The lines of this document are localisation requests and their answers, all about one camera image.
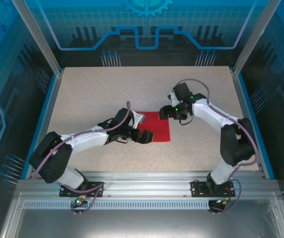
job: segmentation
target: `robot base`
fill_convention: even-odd
[[[103,185],[100,188],[100,192],[98,193],[97,197],[102,197],[103,196],[103,189],[104,189],[104,183],[103,182],[87,182],[85,190],[89,190],[91,188],[94,188],[101,183]],[[97,192],[96,190],[93,190],[92,192],[86,193],[86,195],[87,195],[87,197],[94,197],[96,192]],[[65,186],[63,186],[63,185],[60,186],[59,197],[79,197],[80,195],[81,195],[81,193],[72,192],[68,188],[66,188]]]
[[[233,183],[230,181],[217,185],[212,193],[207,187],[205,181],[199,182],[195,180],[194,182],[190,183],[192,197],[229,197],[227,188],[230,191],[231,197],[235,197]]]

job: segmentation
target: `glass panel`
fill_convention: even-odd
[[[284,0],[242,70],[278,179],[284,179]]]
[[[267,0],[27,3],[62,67],[231,66]]]
[[[11,1],[0,1],[0,229],[52,76]]]

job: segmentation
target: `red cloth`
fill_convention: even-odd
[[[160,120],[158,112],[137,112],[146,116],[144,122],[137,126],[143,132],[149,130],[154,134],[153,142],[170,141],[170,125],[168,120]]]

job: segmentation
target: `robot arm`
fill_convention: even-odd
[[[72,137],[44,163],[39,171],[39,175],[47,183],[57,181],[73,189],[85,190],[87,187],[85,177],[79,171],[67,166],[71,156],[94,146],[118,141],[119,138],[123,140],[130,138],[141,144],[152,142],[153,134],[151,132],[145,130],[144,133],[140,133],[140,130],[137,129],[138,124],[144,121],[145,116],[134,111],[129,112],[127,119],[121,126],[113,130],[104,131],[121,123],[125,118],[127,110],[122,108],[114,118],[93,127],[91,129],[93,132],[91,133],[83,133],[78,136],[76,135],[79,133],[69,135],[58,135],[55,132],[48,133],[31,155],[29,163],[36,169],[55,146]]]
[[[221,134],[220,153],[222,159],[207,177],[207,186],[212,191],[217,185],[227,182],[232,172],[254,154],[247,136],[229,118],[238,121],[251,135],[253,135],[252,124],[246,118],[232,117],[211,103],[208,104],[206,97],[202,94],[193,95],[186,83],[175,86],[168,98],[171,100],[171,106],[161,108],[160,119],[174,118],[181,121],[187,119],[187,115],[195,115]],[[211,107],[226,117],[221,116]]]

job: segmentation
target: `transparent enclosure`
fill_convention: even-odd
[[[26,3],[62,68],[232,67],[268,0],[26,0]],[[12,2],[0,0],[0,229],[26,159],[33,150],[31,145],[36,143],[44,103],[49,99],[55,77]],[[284,0],[240,77],[247,88],[275,178],[284,186]],[[254,229],[264,237],[275,237],[277,224],[269,206],[269,201],[263,198],[240,201],[234,214],[241,217],[244,213],[243,222],[227,215],[222,220],[217,216],[211,218],[208,211],[178,211],[188,219],[188,224],[179,226],[189,232],[195,226],[203,235],[212,232],[212,237],[253,237]],[[143,211],[138,215],[126,210],[92,213],[92,217],[105,222],[98,223],[92,217],[69,222],[70,211],[26,209],[16,237],[39,237],[38,232],[44,232],[44,227],[48,237],[81,236],[82,232],[94,235],[90,225],[110,236],[124,228],[128,228],[126,232],[137,229],[143,233],[142,226],[130,223],[134,219],[142,221],[143,216],[155,217],[155,223],[148,219],[143,224],[155,232],[158,227],[154,225],[164,227],[165,217],[177,219],[172,211]],[[123,227],[117,223],[119,216]],[[59,222],[59,230],[44,217]],[[222,235],[215,233],[218,229],[204,226],[210,222],[222,225]],[[228,229],[233,222],[239,225]],[[180,234],[176,224],[176,220],[170,224],[170,234]],[[70,233],[69,226],[78,229]]]
[[[11,1],[0,1],[0,227],[52,76]]]
[[[284,190],[284,0],[241,73],[275,178]]]
[[[267,0],[28,0],[65,66],[233,66]]]

